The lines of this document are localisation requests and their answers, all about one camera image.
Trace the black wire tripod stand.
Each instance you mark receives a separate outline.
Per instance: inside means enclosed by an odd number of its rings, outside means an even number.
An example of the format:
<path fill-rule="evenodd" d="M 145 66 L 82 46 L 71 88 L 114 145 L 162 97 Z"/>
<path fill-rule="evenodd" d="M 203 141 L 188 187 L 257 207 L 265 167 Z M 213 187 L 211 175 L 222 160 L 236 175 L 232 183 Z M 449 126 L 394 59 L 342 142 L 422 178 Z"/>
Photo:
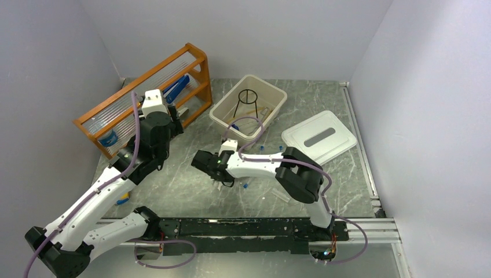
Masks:
<path fill-rule="evenodd" d="M 236 118 L 239 105 L 244 104 L 244 105 L 254 105 L 254 112 L 255 116 L 258 117 L 258 94 L 255 90 L 252 89 L 243 89 L 238 93 L 237 96 L 237 104 L 233 113 L 233 118 Z"/>

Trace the metal crucible tongs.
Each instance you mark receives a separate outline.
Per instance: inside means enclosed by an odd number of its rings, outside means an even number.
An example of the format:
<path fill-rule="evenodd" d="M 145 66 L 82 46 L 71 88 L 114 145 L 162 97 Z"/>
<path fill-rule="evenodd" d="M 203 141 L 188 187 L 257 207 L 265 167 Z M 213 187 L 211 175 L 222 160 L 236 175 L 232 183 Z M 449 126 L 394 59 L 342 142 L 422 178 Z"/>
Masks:
<path fill-rule="evenodd" d="M 257 118 L 262 122 L 265 123 L 267 118 L 270 116 L 272 113 L 272 109 L 269 107 L 258 107 L 257 109 Z"/>

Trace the tan rubber tubing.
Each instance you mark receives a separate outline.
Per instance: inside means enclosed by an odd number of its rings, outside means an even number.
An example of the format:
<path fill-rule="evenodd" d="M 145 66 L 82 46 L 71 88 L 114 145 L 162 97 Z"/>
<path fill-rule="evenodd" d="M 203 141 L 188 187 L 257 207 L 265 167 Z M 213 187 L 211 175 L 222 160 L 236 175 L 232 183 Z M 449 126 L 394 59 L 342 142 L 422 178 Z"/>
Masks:
<path fill-rule="evenodd" d="M 245 117 L 245 116 L 255 116 L 256 118 L 258 118 L 260 115 L 263 115 L 264 114 L 264 110 L 268 110 L 266 107 L 259 107 L 257 110 L 250 110 L 248 112 L 245 112 L 245 113 L 242 113 L 240 115 L 235 115 L 235 116 L 232 116 L 231 118 L 229 118 L 226 123 L 230 124 L 232 121 L 236 120 L 236 119 L 239 119 L 239 118 L 242 118 L 242 117 Z"/>

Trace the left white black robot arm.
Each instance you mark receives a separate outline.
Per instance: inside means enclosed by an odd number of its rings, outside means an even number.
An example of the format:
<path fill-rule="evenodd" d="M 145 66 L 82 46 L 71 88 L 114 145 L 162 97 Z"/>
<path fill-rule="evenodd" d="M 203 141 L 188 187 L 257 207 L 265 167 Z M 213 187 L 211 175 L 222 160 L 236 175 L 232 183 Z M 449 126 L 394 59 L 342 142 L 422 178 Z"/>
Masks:
<path fill-rule="evenodd" d="M 104 228 L 95 227 L 124 193 L 162 169 L 171 139 L 183 132 L 175 106 L 144 112 L 138 134 L 119 150 L 99 180 L 58 219 L 25 234 L 36 257 L 55 277 L 78 277 L 91 261 L 121 243 L 151 241 L 162 235 L 160 218 L 145 206 Z"/>

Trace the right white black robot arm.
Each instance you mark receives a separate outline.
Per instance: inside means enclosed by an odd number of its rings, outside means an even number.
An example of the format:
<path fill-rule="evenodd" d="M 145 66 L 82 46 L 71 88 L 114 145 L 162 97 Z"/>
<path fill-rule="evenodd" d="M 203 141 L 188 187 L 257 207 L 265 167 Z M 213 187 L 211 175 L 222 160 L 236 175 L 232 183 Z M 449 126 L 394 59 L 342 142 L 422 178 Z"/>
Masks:
<path fill-rule="evenodd" d="M 220 153 L 199 150 L 191 166 L 227 186 L 232 186 L 238 178 L 274 179 L 290 198 L 305 205 L 316 238 L 328 239 L 335 231 L 334 217 L 324 197 L 332 178 L 295 147 L 270 155 L 244 154 L 241 149 Z"/>

